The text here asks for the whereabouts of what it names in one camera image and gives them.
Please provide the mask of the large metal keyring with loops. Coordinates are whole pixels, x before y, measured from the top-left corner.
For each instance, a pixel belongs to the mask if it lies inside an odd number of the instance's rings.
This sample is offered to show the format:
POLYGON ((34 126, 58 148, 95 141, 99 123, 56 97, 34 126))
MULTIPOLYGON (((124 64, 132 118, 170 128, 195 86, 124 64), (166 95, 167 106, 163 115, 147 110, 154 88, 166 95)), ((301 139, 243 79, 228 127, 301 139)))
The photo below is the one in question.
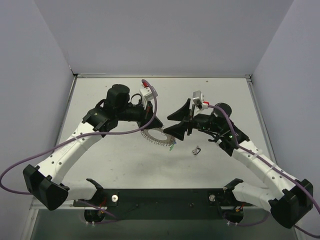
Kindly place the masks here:
POLYGON ((163 147, 170 147, 176 141, 173 136, 165 134, 162 128, 144 129, 140 134, 147 141, 163 147))

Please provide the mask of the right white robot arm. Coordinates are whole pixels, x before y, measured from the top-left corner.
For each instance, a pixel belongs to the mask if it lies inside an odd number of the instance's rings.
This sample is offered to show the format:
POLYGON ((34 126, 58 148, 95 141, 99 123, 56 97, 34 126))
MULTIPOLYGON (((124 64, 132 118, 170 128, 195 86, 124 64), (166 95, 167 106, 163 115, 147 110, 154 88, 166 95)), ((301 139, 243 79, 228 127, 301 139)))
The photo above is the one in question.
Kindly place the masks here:
POLYGON ((230 120, 231 113, 232 108, 226 103, 191 104, 188 99, 180 109, 167 116, 177 124, 165 128, 164 133, 180 141, 193 130, 210 135, 210 142, 216 143, 265 184, 264 188, 259 188, 234 179, 224 187, 225 197, 264 209, 287 229, 294 227, 314 206, 313 185, 307 179, 300 181, 288 175, 267 158, 230 120))

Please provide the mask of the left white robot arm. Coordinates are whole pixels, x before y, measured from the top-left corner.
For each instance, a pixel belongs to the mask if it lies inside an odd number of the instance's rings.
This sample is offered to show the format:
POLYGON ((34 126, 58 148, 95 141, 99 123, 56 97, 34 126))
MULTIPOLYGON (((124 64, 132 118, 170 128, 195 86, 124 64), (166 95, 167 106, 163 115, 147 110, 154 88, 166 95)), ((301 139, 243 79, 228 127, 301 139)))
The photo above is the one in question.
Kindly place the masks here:
POLYGON ((93 180, 79 185, 64 185, 63 179, 72 166, 94 144, 113 130, 119 122, 137 123, 137 131, 162 127, 156 117, 157 92, 146 80, 138 95, 138 104, 130 101, 130 89, 123 84, 114 84, 94 108, 82 118, 70 137, 51 151, 49 157, 36 166, 27 165, 23 171, 27 190, 48 210, 59 208, 65 201, 83 199, 90 205, 101 203, 102 187, 93 180))

